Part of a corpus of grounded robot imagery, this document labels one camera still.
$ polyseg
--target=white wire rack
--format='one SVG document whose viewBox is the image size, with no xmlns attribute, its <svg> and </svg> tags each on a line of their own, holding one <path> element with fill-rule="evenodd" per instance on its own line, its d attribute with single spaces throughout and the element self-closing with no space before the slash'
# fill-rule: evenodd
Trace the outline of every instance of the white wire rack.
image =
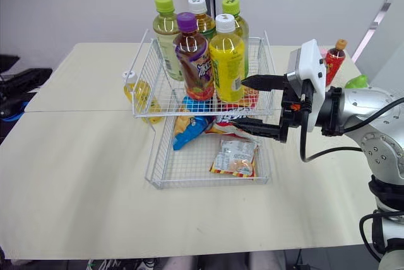
<svg viewBox="0 0 404 270">
<path fill-rule="evenodd" d="M 249 38 L 248 75 L 254 74 L 275 74 L 267 37 L 265 39 L 258 37 Z M 147 100 L 133 99 L 133 114 L 135 117 L 189 115 L 181 111 L 181 109 L 186 108 L 182 102 L 182 99 L 186 95 L 184 82 L 176 81 L 166 73 L 165 61 L 163 60 L 157 39 L 151 40 L 150 48 L 148 49 L 135 88 L 140 81 L 145 81 L 149 84 L 150 94 Z M 272 99 L 273 91 L 261 91 L 259 93 L 256 91 L 255 95 L 245 94 L 242 103 L 228 104 L 220 101 L 215 93 L 208 106 L 206 106 L 206 103 L 195 105 L 193 112 L 198 115 L 268 115 L 271 113 Z M 243 107 L 236 109 L 233 107 L 234 104 L 242 105 Z"/>
<path fill-rule="evenodd" d="M 201 187 L 223 185 L 265 184 L 270 180 L 272 154 L 266 141 L 257 138 L 256 176 L 234 177 L 229 174 L 209 171 L 222 139 L 235 139 L 232 136 L 203 134 L 180 150 L 172 148 L 175 117 L 167 117 L 154 162 L 148 164 L 146 180 L 157 189 L 172 187 Z"/>
<path fill-rule="evenodd" d="M 134 68 L 138 54 L 143 46 L 146 35 L 142 38 L 141 47 L 134 57 L 131 70 Z M 266 32 L 263 38 L 249 38 L 249 76 L 254 74 L 276 74 L 270 45 Z M 256 176 L 234 177 L 228 174 L 212 173 L 209 171 L 217 153 L 220 151 L 222 139 L 234 137 L 218 134 L 202 134 L 187 143 L 179 151 L 174 151 L 173 131 L 175 119 L 179 115 L 189 115 L 182 112 L 183 98 L 186 95 L 184 82 L 172 79 L 166 73 L 160 46 L 156 39 L 151 40 L 146 59 L 143 63 L 134 89 L 142 82 L 146 88 L 146 95 L 136 99 L 133 91 L 133 114 L 135 117 L 166 117 L 160 143 L 157 145 L 157 132 L 153 125 L 153 144 L 146 169 L 146 180 L 157 189 L 170 187 L 196 187 L 215 185 L 253 185 L 265 184 L 270 180 L 271 164 L 273 161 L 271 150 L 265 139 L 256 138 L 258 151 L 256 153 Z M 259 94 L 244 95 L 243 105 L 254 104 L 254 107 L 234 107 L 220 101 L 216 94 L 207 103 L 193 105 L 193 115 L 248 115 L 267 117 L 272 114 L 273 92 L 259 92 Z"/>
</svg>

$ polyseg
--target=snack bag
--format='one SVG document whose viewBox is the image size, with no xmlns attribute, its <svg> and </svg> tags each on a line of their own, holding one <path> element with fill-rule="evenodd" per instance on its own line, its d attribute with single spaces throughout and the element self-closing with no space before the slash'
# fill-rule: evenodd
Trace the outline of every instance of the snack bag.
<svg viewBox="0 0 404 270">
<path fill-rule="evenodd" d="M 181 112 L 210 111 L 211 101 L 196 101 L 189 97 L 182 100 Z M 186 143 L 198 137 L 213 121 L 207 115 L 180 115 L 174 123 L 174 140 L 172 147 L 180 150 Z"/>
<path fill-rule="evenodd" d="M 232 174 L 236 177 L 255 177 L 257 144 L 250 141 L 224 141 L 210 172 Z"/>
<path fill-rule="evenodd" d="M 258 102 L 258 90 L 244 87 L 244 96 L 237 103 L 218 103 L 220 111 L 240 112 L 240 115 L 217 115 L 215 121 L 205 133 L 228 134 L 240 138 L 252 139 L 253 136 L 236 128 L 231 120 L 246 117 L 245 113 L 255 108 Z"/>
</svg>

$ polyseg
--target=two-tier wire rack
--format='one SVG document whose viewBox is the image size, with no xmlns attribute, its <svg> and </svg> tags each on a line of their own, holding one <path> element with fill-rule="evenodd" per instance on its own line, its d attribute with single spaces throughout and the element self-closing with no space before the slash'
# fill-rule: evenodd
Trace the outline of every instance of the two-tier wire rack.
<svg viewBox="0 0 404 270">
<path fill-rule="evenodd" d="M 138 54 L 145 43 L 148 31 L 145 32 L 138 53 L 134 57 L 131 70 L 134 69 Z M 150 151 L 150 158 L 146 168 L 146 180 L 157 189 L 169 187 L 194 187 L 213 185 L 253 185 L 266 184 L 271 177 L 273 166 L 273 155 L 270 144 L 261 138 L 254 138 L 258 143 L 256 153 L 256 176 L 255 177 L 234 177 L 227 174 L 211 173 L 209 171 L 217 153 L 220 151 L 220 143 L 223 139 L 234 139 L 231 136 L 219 134 L 202 134 L 192 140 L 178 151 L 172 147 L 173 130 L 175 119 L 180 115 L 189 115 L 183 112 L 186 108 L 182 99 L 186 96 L 184 82 L 172 79 L 166 72 L 165 61 L 162 56 L 158 40 L 151 39 L 145 61 L 142 65 L 135 87 L 140 81 L 150 85 L 150 94 L 147 99 L 136 100 L 133 97 L 133 115 L 138 117 L 166 117 L 162 133 L 157 134 L 157 129 L 149 123 L 153 129 L 153 144 Z M 275 74 L 275 65 L 268 43 L 268 36 L 264 32 L 264 38 L 249 38 L 249 76 L 254 74 Z M 220 101 L 214 94 L 209 109 L 201 107 L 193 108 L 193 115 L 227 115 L 248 117 L 259 117 L 264 119 L 271 115 L 273 107 L 273 92 L 261 91 L 257 96 L 252 97 L 255 107 L 239 107 L 230 110 L 228 104 Z M 156 111 L 153 107 L 158 102 L 160 108 Z"/>
</svg>

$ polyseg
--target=purple bottle cap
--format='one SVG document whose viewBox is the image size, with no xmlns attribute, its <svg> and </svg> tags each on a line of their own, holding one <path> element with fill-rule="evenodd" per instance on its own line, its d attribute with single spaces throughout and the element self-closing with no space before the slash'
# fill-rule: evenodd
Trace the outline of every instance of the purple bottle cap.
<svg viewBox="0 0 404 270">
<path fill-rule="evenodd" d="M 193 13 L 179 13 L 177 15 L 177 23 L 181 32 L 194 32 L 198 29 Z"/>
</svg>

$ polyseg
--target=lime green cap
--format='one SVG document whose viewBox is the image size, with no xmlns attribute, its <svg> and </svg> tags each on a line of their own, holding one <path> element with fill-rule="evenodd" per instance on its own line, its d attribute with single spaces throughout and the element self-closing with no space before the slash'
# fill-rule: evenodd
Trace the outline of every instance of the lime green cap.
<svg viewBox="0 0 404 270">
<path fill-rule="evenodd" d="M 159 13 L 171 13 L 175 10 L 172 0 L 154 0 Z"/>
<path fill-rule="evenodd" d="M 228 13 L 230 15 L 236 15 L 240 12 L 240 1 L 239 0 L 223 0 L 222 9 L 223 9 L 223 13 Z"/>
</svg>

